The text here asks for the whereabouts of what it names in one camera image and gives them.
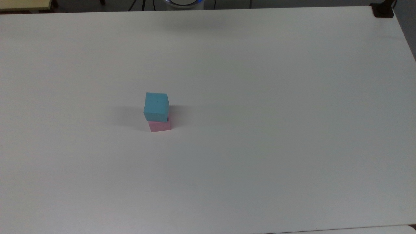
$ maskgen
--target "white table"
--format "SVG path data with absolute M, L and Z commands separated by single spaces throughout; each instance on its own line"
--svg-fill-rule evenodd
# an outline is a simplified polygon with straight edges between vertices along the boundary
M 4 233 L 416 222 L 416 63 L 370 7 L 0 15 Z M 151 133 L 145 92 L 169 96 Z
M 368 227 L 311 232 L 291 232 L 291 234 L 416 234 L 410 226 Z

